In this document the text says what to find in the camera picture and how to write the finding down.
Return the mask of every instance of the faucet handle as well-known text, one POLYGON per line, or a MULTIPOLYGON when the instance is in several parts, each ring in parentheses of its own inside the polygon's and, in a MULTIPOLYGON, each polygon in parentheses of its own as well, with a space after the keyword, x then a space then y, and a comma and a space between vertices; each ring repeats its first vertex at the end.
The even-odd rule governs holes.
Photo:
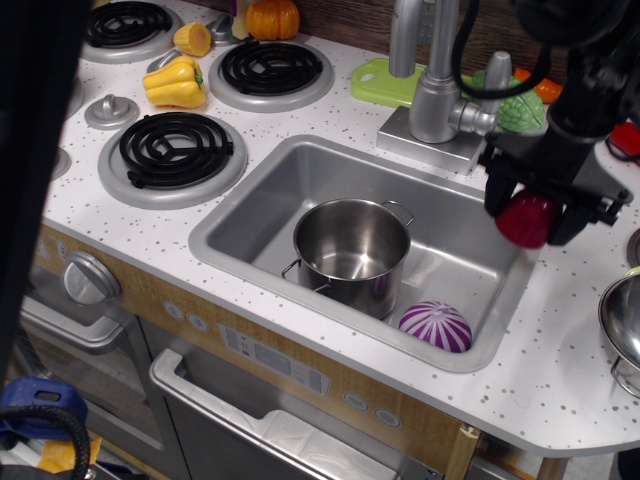
MULTIPOLYGON (((484 75, 484 90, 503 90, 511 81, 511 56, 507 52, 494 52, 484 75)), ((502 100, 484 100, 482 107, 460 99, 449 114, 449 126, 459 132, 486 135, 498 123, 498 110, 502 100)))
MULTIPOLYGON (((484 90, 504 90, 511 81, 511 55, 497 51, 491 56, 484 74, 484 90)), ((483 100, 482 110, 497 115, 502 100, 483 100)))

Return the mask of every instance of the stainless steel pot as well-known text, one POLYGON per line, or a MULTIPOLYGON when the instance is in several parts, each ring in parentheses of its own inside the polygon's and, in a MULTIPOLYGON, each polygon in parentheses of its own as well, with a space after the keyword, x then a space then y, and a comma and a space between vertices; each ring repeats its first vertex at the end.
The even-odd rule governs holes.
POLYGON ((397 202, 342 199, 305 213, 293 233, 298 282, 375 318, 394 307, 404 260, 411 247, 413 215, 397 202), (403 223, 385 205, 402 207, 403 223))
POLYGON ((640 275, 639 269, 615 281, 600 299, 602 330, 618 358, 611 374, 618 384, 640 398, 640 275))

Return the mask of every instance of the oven door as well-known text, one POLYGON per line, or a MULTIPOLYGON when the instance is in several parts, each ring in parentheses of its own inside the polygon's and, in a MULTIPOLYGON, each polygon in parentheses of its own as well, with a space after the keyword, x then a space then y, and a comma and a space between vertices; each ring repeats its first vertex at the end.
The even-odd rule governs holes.
POLYGON ((189 479, 139 320, 113 304, 80 307, 38 267, 22 303, 15 359, 25 374, 73 385, 89 406, 87 427, 172 479, 189 479))
POLYGON ((165 349, 150 375, 168 398, 174 418, 180 419, 176 428, 194 480, 398 478, 392 469, 284 410, 272 410, 261 418, 245 413, 210 393, 211 385, 205 390, 187 379, 187 371, 204 370, 198 381, 208 379, 215 385, 227 380, 220 369, 203 369, 197 359, 192 363, 187 365, 185 357, 165 349))

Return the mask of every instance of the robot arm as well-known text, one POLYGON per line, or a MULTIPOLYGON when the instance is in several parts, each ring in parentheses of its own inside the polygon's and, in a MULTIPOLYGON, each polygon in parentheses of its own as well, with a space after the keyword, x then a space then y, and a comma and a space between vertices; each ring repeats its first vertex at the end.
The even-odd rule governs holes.
POLYGON ((531 36, 546 47, 569 49, 567 76, 562 94, 549 108, 543 136, 487 136, 480 158, 489 176, 485 208, 500 215, 522 184, 563 205, 547 243, 565 245, 588 223, 613 225, 622 206, 633 199, 598 164, 594 146, 628 118, 640 124, 640 2, 514 3, 531 36))

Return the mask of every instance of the black cable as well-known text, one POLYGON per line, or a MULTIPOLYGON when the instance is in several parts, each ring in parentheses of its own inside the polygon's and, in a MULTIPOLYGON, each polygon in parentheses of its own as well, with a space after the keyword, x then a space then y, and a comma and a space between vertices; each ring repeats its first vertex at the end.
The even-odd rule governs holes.
POLYGON ((49 405, 31 405, 0 409, 0 422, 37 418, 61 427, 69 434, 76 453, 75 465, 69 480, 84 480, 89 469, 91 446, 82 421, 69 409, 49 405))
POLYGON ((473 88, 462 81, 462 54, 464 53, 467 41, 469 40, 469 36, 473 30, 473 25, 476 21, 479 10, 480 0, 469 0, 467 13, 464 16, 464 20, 453 44, 453 51, 451 53, 451 73, 458 84, 458 87, 460 87, 460 90, 473 98, 496 100, 500 98, 514 97, 533 89, 549 74, 549 70, 551 69, 551 47, 547 45, 543 45, 540 49, 538 60, 531 76, 519 85, 504 90, 483 90, 473 88))

